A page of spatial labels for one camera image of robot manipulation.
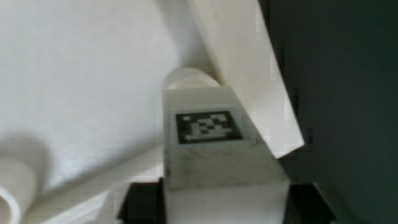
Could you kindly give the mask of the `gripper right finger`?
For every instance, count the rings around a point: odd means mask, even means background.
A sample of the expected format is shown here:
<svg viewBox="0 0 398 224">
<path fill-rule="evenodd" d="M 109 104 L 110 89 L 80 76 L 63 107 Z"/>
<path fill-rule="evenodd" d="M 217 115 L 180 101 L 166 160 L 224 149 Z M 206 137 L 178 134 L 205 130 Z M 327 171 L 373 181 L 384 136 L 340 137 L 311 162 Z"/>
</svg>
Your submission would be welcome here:
<svg viewBox="0 0 398 224">
<path fill-rule="evenodd" d="M 290 186 L 283 224 L 333 224 L 336 215 L 313 183 Z"/>
</svg>

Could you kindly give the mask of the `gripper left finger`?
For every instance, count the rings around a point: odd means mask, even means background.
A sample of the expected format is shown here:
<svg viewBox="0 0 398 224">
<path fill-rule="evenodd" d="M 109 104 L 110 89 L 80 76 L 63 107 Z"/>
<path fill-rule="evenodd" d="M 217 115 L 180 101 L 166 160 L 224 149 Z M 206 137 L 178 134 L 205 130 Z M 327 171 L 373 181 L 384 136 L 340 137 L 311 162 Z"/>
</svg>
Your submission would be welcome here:
<svg viewBox="0 0 398 224">
<path fill-rule="evenodd" d="M 167 224 L 162 182 L 130 184 L 118 220 L 123 224 Z"/>
</svg>

